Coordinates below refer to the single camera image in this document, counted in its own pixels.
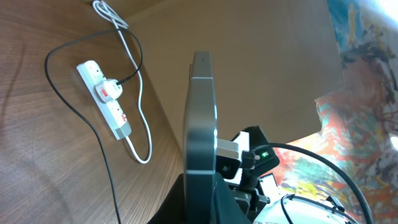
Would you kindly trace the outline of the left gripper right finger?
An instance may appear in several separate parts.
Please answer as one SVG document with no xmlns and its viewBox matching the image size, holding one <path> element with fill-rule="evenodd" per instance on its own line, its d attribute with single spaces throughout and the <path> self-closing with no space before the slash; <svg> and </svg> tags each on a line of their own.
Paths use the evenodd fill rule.
<svg viewBox="0 0 398 224">
<path fill-rule="evenodd" d="M 214 214 L 217 224 L 251 224 L 229 192 L 229 187 L 221 174 L 215 173 Z"/>
</svg>

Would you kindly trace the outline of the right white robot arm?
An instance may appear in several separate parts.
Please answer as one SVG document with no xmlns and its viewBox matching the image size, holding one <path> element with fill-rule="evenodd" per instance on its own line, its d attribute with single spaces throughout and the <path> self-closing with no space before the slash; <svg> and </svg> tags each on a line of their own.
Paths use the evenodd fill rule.
<svg viewBox="0 0 398 224">
<path fill-rule="evenodd" d="M 337 201 L 328 198 L 320 203 L 295 194 L 282 194 L 273 174 L 267 174 L 257 181 L 259 202 L 255 211 L 250 210 L 247 193 L 238 192 L 238 184 L 243 169 L 239 168 L 232 179 L 226 179 L 238 205 L 243 212 L 253 219 L 254 223 L 297 223 L 297 224 L 352 224 L 356 220 L 337 207 Z"/>
</svg>

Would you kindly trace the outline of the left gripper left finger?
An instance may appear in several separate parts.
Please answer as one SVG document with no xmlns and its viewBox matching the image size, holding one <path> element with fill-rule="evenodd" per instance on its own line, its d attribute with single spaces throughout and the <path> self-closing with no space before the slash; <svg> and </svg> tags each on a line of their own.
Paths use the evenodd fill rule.
<svg viewBox="0 0 398 224">
<path fill-rule="evenodd" d="M 184 176 L 180 174 L 155 215 L 148 224 L 185 223 Z"/>
</svg>

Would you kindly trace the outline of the blue Galaxy smartphone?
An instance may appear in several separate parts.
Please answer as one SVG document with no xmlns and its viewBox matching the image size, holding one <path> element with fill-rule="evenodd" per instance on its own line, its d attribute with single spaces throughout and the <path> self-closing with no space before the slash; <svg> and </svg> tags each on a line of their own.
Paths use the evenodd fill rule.
<svg viewBox="0 0 398 224">
<path fill-rule="evenodd" d="M 196 51 L 190 67 L 183 122 L 187 223 L 211 222 L 217 134 L 211 54 L 209 51 Z"/>
</svg>

